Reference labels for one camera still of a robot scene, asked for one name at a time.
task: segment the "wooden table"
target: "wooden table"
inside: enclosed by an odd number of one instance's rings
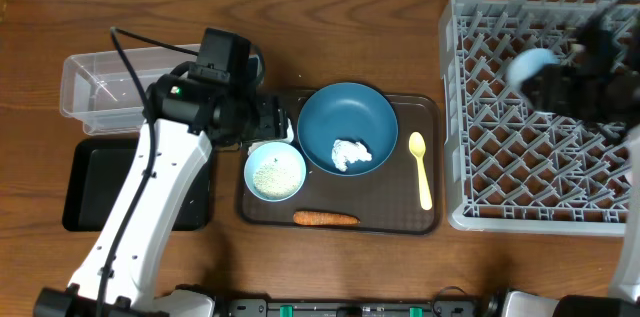
[[[272,87],[361,80],[420,93],[444,110],[437,22],[448,0],[9,0],[0,24],[0,314],[29,315],[44,286],[64,288],[96,233],[70,233],[62,209],[81,124],[59,113],[62,62],[113,50],[117,25],[174,44],[207,26],[264,51]],[[127,47],[142,46],[123,41]],[[426,299],[457,285],[510,285],[559,298],[604,295],[621,240],[459,232],[425,238],[253,226],[234,210],[239,154],[218,156],[215,214],[173,233],[158,293],[201,283],[272,298]]]

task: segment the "transparent bin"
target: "transparent bin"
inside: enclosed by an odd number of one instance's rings
[[[198,51],[199,44],[180,46]],[[146,89],[160,76],[196,56],[162,47],[125,51]],[[89,135],[137,132],[142,102],[118,52],[74,55],[64,61],[60,113],[84,123]]]

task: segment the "dish rack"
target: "dish rack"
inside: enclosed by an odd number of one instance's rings
[[[630,172],[612,146],[579,120],[534,112],[505,83],[530,48],[574,65],[572,32],[616,0],[450,0],[439,23],[446,95],[447,214],[460,230],[622,236]],[[623,52],[640,5],[605,19]],[[616,134],[622,126],[605,126]]]

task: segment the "orange carrot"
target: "orange carrot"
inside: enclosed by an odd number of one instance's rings
[[[360,223],[360,220],[338,213],[298,211],[293,214],[293,222],[303,226],[352,226]]]

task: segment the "blue bowl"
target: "blue bowl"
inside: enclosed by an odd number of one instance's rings
[[[347,164],[340,172],[331,159],[336,139],[361,142],[369,162]],[[398,120],[391,104],[376,90],[357,83],[337,83],[314,93],[298,118],[298,140],[307,158],[326,172],[358,176],[380,167],[398,139]]]
[[[295,192],[288,196],[270,197],[263,195],[258,191],[258,188],[256,188],[253,177],[255,176],[256,171],[258,171],[258,169],[260,169],[260,167],[262,167],[262,165],[267,161],[282,157],[288,157],[289,161],[295,161],[294,163],[296,164],[296,167],[300,169],[300,184]],[[302,158],[302,155],[297,149],[284,142],[269,142],[258,147],[255,151],[251,152],[244,165],[244,181],[246,182],[247,187],[249,187],[251,193],[256,197],[267,202],[279,202],[291,198],[293,195],[298,193],[306,176],[307,165],[304,162],[304,158]]]

